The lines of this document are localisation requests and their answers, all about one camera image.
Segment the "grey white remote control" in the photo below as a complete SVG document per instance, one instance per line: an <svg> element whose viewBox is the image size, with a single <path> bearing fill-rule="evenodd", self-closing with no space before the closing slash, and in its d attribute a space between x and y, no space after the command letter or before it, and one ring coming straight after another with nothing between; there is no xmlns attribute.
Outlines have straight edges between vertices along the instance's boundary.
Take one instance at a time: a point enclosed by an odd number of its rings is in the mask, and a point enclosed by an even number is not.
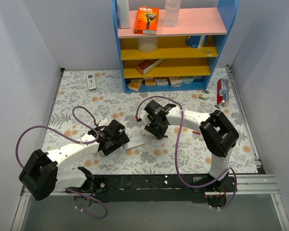
<svg viewBox="0 0 289 231"><path fill-rule="evenodd" d="M146 136L140 136L137 138L130 138L130 141L123 145L125 150L130 150L134 148L138 148L140 146L146 145L149 143L149 140Z"/></svg>

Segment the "white battery cover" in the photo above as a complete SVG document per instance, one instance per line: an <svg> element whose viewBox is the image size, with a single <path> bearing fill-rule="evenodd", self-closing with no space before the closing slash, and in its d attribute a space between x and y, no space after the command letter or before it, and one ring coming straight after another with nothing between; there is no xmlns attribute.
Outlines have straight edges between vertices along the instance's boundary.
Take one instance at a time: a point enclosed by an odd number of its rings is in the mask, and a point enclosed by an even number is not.
<svg viewBox="0 0 289 231"><path fill-rule="evenodd" d="M148 140L149 140L149 143L152 145L152 146L155 146L155 147L160 147L163 145L163 143L165 142L163 139L161 140L158 140L155 136L153 135L146 135Z"/></svg>

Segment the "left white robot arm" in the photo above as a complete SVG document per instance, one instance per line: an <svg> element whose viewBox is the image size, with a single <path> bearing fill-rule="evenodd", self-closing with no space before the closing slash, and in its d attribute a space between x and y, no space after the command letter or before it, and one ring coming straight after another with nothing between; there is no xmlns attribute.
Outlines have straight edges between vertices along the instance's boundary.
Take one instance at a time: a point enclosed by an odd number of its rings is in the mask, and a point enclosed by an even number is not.
<svg viewBox="0 0 289 231"><path fill-rule="evenodd" d="M88 193L95 187L94 176L85 167L69 171L64 169L99 151L107 156L130 141L122 123L115 119L103 119L101 122L101 126L90 130L75 142L48 152L38 149L31 154L19 180L37 201L45 199L54 190L71 188Z"/></svg>

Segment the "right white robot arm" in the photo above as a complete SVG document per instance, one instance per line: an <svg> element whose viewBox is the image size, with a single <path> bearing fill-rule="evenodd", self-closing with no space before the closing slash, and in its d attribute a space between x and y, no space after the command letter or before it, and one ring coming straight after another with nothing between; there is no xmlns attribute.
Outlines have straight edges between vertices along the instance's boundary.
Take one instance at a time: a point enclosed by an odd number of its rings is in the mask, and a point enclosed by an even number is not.
<svg viewBox="0 0 289 231"><path fill-rule="evenodd" d="M164 137L168 126L179 126L179 130L185 127L199 131L211 152L208 185L213 191L225 187L230 154L236 145L239 133L222 111L197 113L184 110L178 103L162 106L151 100L136 117L137 121L145 123L145 130L159 140Z"/></svg>

